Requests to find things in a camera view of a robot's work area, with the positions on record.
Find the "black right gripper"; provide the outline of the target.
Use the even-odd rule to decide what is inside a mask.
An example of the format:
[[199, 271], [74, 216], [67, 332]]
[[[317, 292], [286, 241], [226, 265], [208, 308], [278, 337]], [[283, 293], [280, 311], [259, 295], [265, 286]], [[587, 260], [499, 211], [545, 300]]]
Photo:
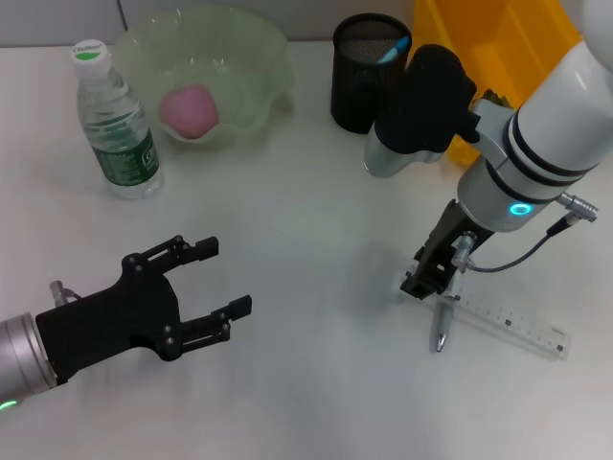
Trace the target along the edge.
[[458, 200], [452, 199], [445, 207], [442, 216], [431, 231], [426, 243], [416, 253], [420, 268], [434, 269], [433, 279], [428, 273], [411, 267], [405, 273], [400, 290], [410, 296], [423, 300], [434, 292], [441, 294], [449, 286], [456, 273], [452, 259], [456, 253], [458, 240], [465, 232], [474, 235], [471, 254], [485, 243], [493, 232], [477, 224], [464, 210]]

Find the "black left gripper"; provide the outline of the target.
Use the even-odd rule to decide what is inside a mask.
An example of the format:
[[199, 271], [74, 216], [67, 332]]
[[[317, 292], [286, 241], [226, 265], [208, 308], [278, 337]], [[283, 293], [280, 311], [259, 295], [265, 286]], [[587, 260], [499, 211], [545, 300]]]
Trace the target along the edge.
[[252, 312], [245, 295], [208, 315], [182, 322], [178, 300], [164, 276], [181, 265], [219, 253], [216, 237], [187, 243], [178, 235], [122, 262], [119, 280], [35, 318], [57, 381], [134, 348], [147, 348], [164, 361], [230, 339], [231, 323]]

